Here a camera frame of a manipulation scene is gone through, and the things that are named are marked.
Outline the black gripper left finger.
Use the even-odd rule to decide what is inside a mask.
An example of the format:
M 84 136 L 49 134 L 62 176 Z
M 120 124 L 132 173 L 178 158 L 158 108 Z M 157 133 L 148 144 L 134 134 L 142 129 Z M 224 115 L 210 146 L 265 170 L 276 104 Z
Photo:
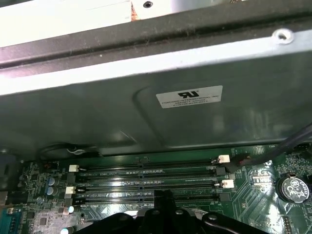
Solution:
M 93 223 L 79 234 L 162 234 L 165 217 L 171 202 L 171 191 L 154 191 L 154 207 L 133 218 L 126 213 L 116 213 Z

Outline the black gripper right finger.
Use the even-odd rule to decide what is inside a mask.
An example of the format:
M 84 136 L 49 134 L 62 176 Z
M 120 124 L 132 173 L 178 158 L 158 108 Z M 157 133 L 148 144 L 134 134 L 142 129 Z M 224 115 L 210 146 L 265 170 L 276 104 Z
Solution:
M 219 213 L 206 213 L 201 219 L 192 216 L 187 210 L 176 206 L 170 190 L 164 191 L 164 208 L 169 223 L 178 234 L 247 234 L 249 232 L 246 224 Z

